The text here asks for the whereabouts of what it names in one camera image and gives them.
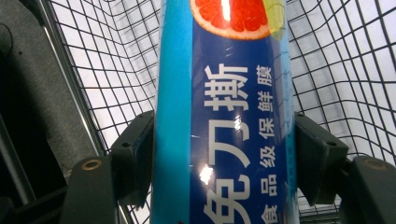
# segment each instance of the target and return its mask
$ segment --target grapefruit slice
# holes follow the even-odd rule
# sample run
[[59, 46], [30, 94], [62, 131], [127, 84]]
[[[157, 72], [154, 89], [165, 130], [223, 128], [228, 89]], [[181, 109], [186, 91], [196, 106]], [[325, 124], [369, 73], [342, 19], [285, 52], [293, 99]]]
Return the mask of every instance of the grapefruit slice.
[[191, 12], [204, 29], [232, 39], [261, 39], [270, 34], [262, 0], [190, 0]]

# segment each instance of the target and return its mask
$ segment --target shopping cart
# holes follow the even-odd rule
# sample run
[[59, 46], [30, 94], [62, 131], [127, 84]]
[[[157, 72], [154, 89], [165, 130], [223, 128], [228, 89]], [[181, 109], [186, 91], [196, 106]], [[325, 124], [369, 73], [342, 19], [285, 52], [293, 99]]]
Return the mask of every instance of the shopping cart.
[[[40, 0], [57, 59], [102, 155], [136, 115], [155, 107], [161, 0]], [[396, 2], [289, 0], [295, 111], [349, 146], [396, 163]], [[339, 223], [340, 199], [301, 223]], [[149, 196], [133, 223], [149, 223]]]

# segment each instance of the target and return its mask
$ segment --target plastic wrap roll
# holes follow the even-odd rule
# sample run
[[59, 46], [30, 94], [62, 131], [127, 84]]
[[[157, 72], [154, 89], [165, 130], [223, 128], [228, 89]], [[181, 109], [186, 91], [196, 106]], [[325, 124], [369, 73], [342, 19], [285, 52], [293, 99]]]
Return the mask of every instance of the plastic wrap roll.
[[150, 222], [298, 223], [285, 4], [163, 2]]

